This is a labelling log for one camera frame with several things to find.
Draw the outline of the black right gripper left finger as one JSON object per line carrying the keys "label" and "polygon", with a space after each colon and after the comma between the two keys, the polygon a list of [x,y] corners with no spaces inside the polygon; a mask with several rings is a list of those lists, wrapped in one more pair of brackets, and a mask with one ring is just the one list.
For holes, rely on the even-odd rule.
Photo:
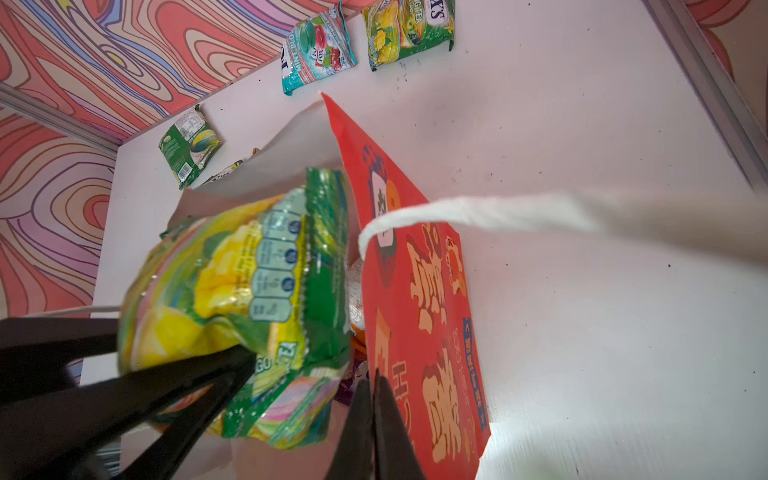
{"label": "black right gripper left finger", "polygon": [[368,480],[373,475],[373,396],[369,380],[355,390],[325,480]]}

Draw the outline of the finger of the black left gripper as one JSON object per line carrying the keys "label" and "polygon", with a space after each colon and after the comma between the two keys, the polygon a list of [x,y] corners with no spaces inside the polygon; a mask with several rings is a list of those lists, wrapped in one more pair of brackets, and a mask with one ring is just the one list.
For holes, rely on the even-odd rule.
{"label": "finger of the black left gripper", "polygon": [[8,404],[1,409],[4,479],[106,479],[96,451],[188,394],[187,407],[120,473],[170,479],[213,419],[255,371],[243,347]]}
{"label": "finger of the black left gripper", "polygon": [[114,318],[29,317],[1,321],[1,400],[17,402],[75,385],[71,362],[113,353]]}

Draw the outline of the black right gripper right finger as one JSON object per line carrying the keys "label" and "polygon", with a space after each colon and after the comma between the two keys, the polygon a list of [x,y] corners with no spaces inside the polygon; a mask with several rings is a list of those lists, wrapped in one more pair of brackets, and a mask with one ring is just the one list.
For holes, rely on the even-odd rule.
{"label": "black right gripper right finger", "polygon": [[425,480],[389,380],[376,371],[373,391],[374,475],[380,480]]}

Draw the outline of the purple snack bag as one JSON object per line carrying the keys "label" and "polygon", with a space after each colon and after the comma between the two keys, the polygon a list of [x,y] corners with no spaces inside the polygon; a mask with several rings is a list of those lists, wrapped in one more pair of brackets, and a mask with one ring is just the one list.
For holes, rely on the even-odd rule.
{"label": "purple snack bag", "polygon": [[342,405],[349,406],[358,384],[362,380],[368,379],[368,362],[366,360],[353,360],[340,381],[334,400]]}

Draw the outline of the red white paper bag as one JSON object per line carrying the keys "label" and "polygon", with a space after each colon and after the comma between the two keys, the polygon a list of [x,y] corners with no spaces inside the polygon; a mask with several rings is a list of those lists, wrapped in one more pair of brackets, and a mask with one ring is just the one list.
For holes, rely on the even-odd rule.
{"label": "red white paper bag", "polygon": [[[767,201],[571,190],[430,201],[330,97],[169,229],[343,174],[366,360],[428,479],[763,479]],[[261,478],[323,476],[324,441],[245,437]]]}

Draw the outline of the yellow green mango snack bag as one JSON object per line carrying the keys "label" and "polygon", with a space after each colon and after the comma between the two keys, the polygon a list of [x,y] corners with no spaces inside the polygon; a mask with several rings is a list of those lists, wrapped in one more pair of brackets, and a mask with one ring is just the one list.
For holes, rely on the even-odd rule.
{"label": "yellow green mango snack bag", "polygon": [[279,450],[324,441],[351,361],[343,174],[184,222],[150,252],[120,310],[121,374],[235,346],[255,370],[209,431]]}

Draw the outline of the dark green snack bag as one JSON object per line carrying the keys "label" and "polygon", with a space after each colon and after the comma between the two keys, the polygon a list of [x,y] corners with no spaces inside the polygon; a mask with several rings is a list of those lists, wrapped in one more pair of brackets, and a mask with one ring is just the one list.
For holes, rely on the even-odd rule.
{"label": "dark green snack bag", "polygon": [[181,114],[161,137],[158,148],[178,188],[190,187],[222,146],[223,142],[207,121],[200,104]]}

